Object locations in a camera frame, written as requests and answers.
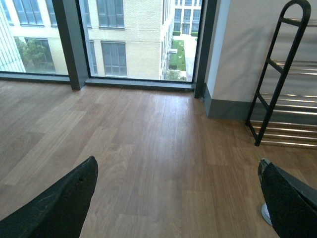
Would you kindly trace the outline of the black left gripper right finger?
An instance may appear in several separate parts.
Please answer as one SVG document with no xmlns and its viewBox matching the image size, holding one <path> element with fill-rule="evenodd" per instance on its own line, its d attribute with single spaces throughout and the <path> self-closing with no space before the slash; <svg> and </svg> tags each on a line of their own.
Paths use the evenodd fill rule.
<svg viewBox="0 0 317 238">
<path fill-rule="evenodd" d="M 317 191 L 270 160 L 258 167 L 264 200 L 272 227 L 281 238 L 317 236 Z"/>
</svg>

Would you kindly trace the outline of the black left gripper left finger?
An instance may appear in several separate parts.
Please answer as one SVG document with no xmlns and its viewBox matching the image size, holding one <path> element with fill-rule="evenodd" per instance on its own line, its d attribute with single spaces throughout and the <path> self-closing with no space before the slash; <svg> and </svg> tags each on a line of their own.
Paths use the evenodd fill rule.
<svg viewBox="0 0 317 238">
<path fill-rule="evenodd" d="M 1 220 L 2 238 L 78 238 L 98 178 L 90 156 L 33 200 Z"/>
</svg>

